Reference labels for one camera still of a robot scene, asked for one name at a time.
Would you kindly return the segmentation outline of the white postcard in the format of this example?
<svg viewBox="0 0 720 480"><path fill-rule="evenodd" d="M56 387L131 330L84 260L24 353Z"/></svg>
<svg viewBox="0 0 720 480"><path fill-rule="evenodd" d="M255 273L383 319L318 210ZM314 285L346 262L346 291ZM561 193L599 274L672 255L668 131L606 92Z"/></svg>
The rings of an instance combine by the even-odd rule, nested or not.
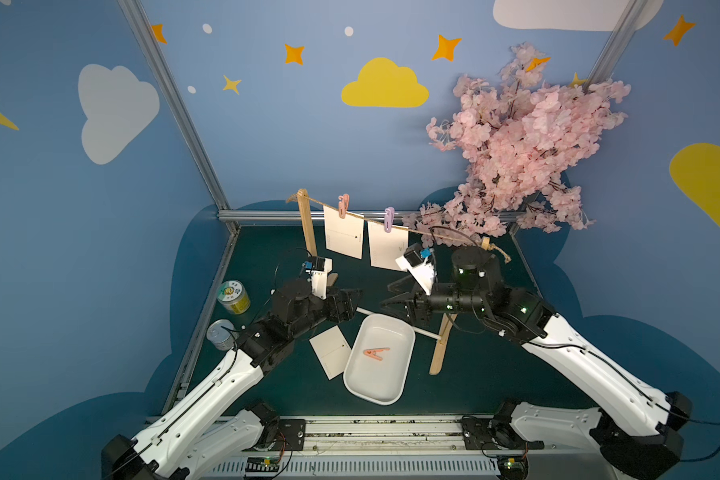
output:
<svg viewBox="0 0 720 480"><path fill-rule="evenodd" d="M382 224L368 222L368 239L371 266L387 270L402 271L397 264L408 247L409 232L393 227L390 232Z"/></svg>
<svg viewBox="0 0 720 480"><path fill-rule="evenodd" d="M351 346L338 326L312 337L309 343L329 380L345 371Z"/></svg>
<svg viewBox="0 0 720 480"><path fill-rule="evenodd" d="M347 213L341 217L331 207L323 207L325 244L330 251L356 258L362 258L365 220Z"/></svg>

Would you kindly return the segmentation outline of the salmon clothespin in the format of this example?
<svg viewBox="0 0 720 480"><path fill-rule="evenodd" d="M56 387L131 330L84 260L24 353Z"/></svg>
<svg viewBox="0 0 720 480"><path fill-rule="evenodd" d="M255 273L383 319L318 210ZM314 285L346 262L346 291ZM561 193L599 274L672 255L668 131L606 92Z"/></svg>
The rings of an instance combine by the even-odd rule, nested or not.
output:
<svg viewBox="0 0 720 480"><path fill-rule="evenodd" d="M390 350L389 347L370 348L363 351L363 355L376 361L383 361L383 354Z"/></svg>

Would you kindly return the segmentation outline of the purple clothespin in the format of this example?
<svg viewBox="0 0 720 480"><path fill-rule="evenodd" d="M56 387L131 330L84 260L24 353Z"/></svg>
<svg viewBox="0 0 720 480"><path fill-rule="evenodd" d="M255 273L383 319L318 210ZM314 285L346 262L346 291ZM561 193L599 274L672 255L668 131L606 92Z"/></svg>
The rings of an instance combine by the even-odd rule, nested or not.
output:
<svg viewBox="0 0 720 480"><path fill-rule="evenodd" d="M383 228L386 233L391 233L394 228L395 209L387 207L384 211Z"/></svg>

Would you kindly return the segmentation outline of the light pink clothespin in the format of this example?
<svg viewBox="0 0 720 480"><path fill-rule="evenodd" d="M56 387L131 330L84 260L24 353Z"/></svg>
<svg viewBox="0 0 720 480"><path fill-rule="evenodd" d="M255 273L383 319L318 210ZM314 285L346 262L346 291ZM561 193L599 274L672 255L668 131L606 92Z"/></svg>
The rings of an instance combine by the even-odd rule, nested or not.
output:
<svg viewBox="0 0 720 480"><path fill-rule="evenodd" d="M344 219L348 213L348 207L350 202L349 194L342 194L338 196L338 214L341 219Z"/></svg>

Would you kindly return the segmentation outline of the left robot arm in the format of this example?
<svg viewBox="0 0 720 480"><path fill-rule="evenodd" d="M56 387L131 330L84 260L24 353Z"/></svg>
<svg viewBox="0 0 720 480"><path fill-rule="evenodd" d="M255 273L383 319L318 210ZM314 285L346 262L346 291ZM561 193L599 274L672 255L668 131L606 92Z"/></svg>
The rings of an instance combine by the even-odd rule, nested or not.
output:
<svg viewBox="0 0 720 480"><path fill-rule="evenodd" d="M271 295L269 312L252 322L219 364L159 420L102 449L105 479L199 479L235 452L268 446L278 415L258 402L221 426L216 421L294 350L296 339L324 321L351 320L362 292L329 287L324 296L297 278Z"/></svg>

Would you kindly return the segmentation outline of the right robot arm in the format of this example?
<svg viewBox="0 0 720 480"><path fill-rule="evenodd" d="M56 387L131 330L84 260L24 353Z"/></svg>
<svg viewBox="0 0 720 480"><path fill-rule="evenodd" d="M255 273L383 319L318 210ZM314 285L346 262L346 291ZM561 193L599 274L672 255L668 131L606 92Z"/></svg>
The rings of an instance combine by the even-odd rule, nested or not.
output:
<svg viewBox="0 0 720 480"><path fill-rule="evenodd" d="M590 409L547 408L504 401L490 417L465 415L460 423L470 449L528 454L565 446L598 454L620 479L658 479L683 455L682 428L693 404L664 392L610 359L541 296L509 286L501 266L511 258L491 246L464 245L451 255L451 279L441 282L431 248L419 243L395 258L407 277L389 284L385 311L421 326L434 314L451 323L473 314L485 330L518 345L566 377L595 402Z"/></svg>

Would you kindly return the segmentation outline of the white plastic tray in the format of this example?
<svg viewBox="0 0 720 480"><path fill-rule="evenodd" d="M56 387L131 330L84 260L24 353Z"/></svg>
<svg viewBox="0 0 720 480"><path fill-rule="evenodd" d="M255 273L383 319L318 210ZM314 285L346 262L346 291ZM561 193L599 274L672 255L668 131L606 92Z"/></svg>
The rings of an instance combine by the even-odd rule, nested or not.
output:
<svg viewBox="0 0 720 480"><path fill-rule="evenodd" d="M353 395L371 403L388 406L402 396L416 333L406 322L371 314L361 323L343 372L343 383ZM363 355L365 349L389 347L383 361Z"/></svg>

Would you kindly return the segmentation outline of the yellow green tin can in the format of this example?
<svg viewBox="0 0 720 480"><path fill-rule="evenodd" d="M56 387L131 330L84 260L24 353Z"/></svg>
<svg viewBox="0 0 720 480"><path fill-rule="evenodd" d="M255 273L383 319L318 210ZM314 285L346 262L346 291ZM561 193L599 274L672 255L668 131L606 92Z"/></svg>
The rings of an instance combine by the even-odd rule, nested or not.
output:
<svg viewBox="0 0 720 480"><path fill-rule="evenodd" d="M249 295L239 280L223 282L216 293L217 302L229 313L241 315L251 306Z"/></svg>

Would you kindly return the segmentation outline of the green circuit board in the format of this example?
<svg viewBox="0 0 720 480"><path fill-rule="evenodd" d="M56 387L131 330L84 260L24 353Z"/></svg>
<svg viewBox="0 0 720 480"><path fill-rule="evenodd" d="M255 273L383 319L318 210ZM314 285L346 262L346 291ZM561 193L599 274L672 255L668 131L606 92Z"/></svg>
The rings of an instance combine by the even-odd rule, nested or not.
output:
<svg viewBox="0 0 720 480"><path fill-rule="evenodd" d="M248 457L244 463L244 477L258 478L277 476L284 466L285 461L278 460L275 457Z"/></svg>

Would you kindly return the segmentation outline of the pink cherry blossom tree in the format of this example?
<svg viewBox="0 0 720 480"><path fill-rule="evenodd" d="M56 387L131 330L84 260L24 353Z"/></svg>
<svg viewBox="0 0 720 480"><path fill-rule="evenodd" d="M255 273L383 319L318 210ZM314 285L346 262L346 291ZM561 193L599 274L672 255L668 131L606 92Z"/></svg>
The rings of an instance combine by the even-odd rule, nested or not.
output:
<svg viewBox="0 0 720 480"><path fill-rule="evenodd" d="M566 185L563 175L597 153L603 133L623 123L626 114L612 107L631 87L612 79L552 85L544 79L545 54L528 42L512 52L500 85L461 76L453 89L459 111L426 127L432 146L460 151L467 167L449 201L427 202L405 219L425 246L502 236L509 225L504 212L518 213L520 228L546 233L593 223L580 187Z"/></svg>

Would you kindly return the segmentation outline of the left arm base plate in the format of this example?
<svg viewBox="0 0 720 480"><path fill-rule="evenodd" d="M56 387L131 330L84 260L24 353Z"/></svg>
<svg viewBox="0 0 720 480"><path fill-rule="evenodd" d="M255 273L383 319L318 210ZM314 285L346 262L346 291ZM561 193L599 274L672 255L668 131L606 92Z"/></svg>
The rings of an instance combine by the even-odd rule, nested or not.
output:
<svg viewBox="0 0 720 480"><path fill-rule="evenodd" d="M259 439L246 452L302 451L307 422L303 418L280 418L264 427Z"/></svg>

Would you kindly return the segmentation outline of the rear aluminium floor rail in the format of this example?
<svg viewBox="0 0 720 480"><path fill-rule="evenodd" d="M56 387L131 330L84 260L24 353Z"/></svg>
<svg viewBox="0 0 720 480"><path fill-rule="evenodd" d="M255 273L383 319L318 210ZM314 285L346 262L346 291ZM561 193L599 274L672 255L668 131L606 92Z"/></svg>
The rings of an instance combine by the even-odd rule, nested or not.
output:
<svg viewBox="0 0 720 480"><path fill-rule="evenodd" d="M363 216L367 220L382 221L385 218L383 211L364 211L356 212L357 215ZM412 215L418 215L418 211L396 211L394 216L395 224L402 224L405 218ZM310 212L313 222L324 221L324 212L322 207ZM522 215L522 212L503 212L496 214L502 222L515 222ZM301 214L297 210L219 210L217 218L223 222L242 222L245 224L259 225L266 222L270 223L286 223L300 222Z"/></svg>

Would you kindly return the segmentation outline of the right aluminium frame post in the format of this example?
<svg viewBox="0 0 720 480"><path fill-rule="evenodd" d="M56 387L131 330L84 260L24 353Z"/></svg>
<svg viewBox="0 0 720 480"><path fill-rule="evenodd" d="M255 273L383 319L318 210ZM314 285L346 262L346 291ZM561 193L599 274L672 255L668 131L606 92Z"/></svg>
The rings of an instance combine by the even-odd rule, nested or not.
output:
<svg viewBox="0 0 720 480"><path fill-rule="evenodd" d="M591 84L599 84L611 78L617 63L637 30L639 19L648 3L648 0L630 0L627 2L587 80L583 84L584 91L588 91Z"/></svg>

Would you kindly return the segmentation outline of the aluminium frame post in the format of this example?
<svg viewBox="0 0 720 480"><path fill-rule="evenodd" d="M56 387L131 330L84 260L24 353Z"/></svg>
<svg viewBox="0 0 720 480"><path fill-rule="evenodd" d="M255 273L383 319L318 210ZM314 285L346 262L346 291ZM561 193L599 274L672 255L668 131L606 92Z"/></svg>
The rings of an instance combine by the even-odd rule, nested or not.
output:
<svg viewBox="0 0 720 480"><path fill-rule="evenodd" d="M228 199L161 51L159 41L154 36L142 3L136 0L118 0L117 4L157 81L211 198L218 210L229 210Z"/></svg>
<svg viewBox="0 0 720 480"><path fill-rule="evenodd" d="M648 0L630 0L627 2L587 80L583 84L584 91L588 91L591 84L599 84L611 78L617 63L637 30L639 19L648 3Z"/></svg>

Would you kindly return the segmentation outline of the left aluminium frame post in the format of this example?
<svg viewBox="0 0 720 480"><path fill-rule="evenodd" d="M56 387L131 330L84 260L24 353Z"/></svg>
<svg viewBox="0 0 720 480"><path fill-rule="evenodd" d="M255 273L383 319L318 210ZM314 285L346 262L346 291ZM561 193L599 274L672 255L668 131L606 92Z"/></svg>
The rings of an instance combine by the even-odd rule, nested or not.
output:
<svg viewBox="0 0 720 480"><path fill-rule="evenodd" d="M117 4L157 81L211 198L218 210L229 210L228 199L161 51L159 41L154 36L142 3L136 0L118 0Z"/></svg>

